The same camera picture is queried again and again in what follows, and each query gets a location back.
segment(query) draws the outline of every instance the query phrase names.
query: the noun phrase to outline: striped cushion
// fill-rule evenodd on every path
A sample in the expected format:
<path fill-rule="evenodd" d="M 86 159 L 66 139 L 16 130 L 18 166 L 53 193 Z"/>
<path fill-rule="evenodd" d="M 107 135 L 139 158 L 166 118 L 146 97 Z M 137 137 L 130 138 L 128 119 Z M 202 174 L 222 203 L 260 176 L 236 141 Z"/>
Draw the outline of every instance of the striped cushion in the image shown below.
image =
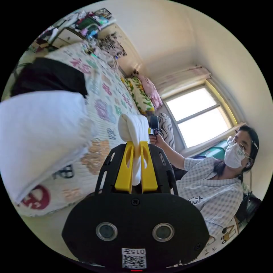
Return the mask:
<path fill-rule="evenodd" d="M 174 150 L 174 137 L 173 137 L 173 127 L 171 124 L 171 119 L 168 115 L 160 112 L 158 115 L 159 128 L 162 130 L 162 137 L 165 142 Z"/>

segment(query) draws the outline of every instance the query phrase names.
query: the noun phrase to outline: pink pillow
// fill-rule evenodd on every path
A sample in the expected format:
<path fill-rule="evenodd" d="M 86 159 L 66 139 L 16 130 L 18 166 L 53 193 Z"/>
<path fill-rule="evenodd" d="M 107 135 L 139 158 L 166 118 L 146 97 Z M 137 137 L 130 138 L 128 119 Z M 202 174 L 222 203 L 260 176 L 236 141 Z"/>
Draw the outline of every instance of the pink pillow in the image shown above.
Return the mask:
<path fill-rule="evenodd" d="M 160 108 L 163 105 L 163 103 L 154 84 L 143 75 L 140 75 L 138 73 L 135 74 L 141 80 L 143 89 L 147 96 L 151 99 L 154 105 L 154 109 L 157 110 L 158 108 Z"/>

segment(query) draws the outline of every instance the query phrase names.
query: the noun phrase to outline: checkered shirt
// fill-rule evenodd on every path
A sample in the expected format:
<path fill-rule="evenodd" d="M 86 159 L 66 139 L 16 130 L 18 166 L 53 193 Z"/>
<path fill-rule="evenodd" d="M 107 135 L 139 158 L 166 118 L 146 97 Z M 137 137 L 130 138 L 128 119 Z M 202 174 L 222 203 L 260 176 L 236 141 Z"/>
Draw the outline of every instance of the checkered shirt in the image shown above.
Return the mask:
<path fill-rule="evenodd" d="M 206 222 L 209 234 L 216 237 L 235 216 L 242 200 L 243 187 L 239 179 L 209 180 L 216 159 L 186 158 L 187 173 L 177 181 L 180 197 L 195 205 Z"/>

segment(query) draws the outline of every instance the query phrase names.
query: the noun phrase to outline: white towel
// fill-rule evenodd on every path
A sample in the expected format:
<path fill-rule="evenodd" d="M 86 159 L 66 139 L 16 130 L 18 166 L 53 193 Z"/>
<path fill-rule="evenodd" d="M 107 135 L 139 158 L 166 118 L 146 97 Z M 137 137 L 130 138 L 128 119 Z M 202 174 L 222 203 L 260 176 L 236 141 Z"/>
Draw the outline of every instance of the white towel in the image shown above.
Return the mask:
<path fill-rule="evenodd" d="M 122 114 L 119 118 L 118 129 L 121 139 L 125 142 L 132 141 L 134 144 L 135 156 L 133 162 L 133 186 L 136 186 L 140 183 L 140 142 L 147 141 L 148 143 L 150 143 L 148 128 L 148 119 L 145 116 Z"/>
<path fill-rule="evenodd" d="M 0 172 L 10 198 L 21 200 L 86 152 L 96 127 L 79 93 L 39 91 L 0 104 Z"/>

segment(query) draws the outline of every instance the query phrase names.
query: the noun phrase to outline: white face mask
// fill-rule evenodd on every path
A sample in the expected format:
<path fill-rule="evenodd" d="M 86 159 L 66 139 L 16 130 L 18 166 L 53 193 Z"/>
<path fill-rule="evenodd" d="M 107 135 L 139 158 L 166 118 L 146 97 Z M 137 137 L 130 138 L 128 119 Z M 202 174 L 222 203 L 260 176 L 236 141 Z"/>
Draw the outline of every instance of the white face mask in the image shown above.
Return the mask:
<path fill-rule="evenodd" d="M 245 152 L 238 143 L 231 142 L 225 152 L 225 164 L 233 169 L 242 167 Z"/>

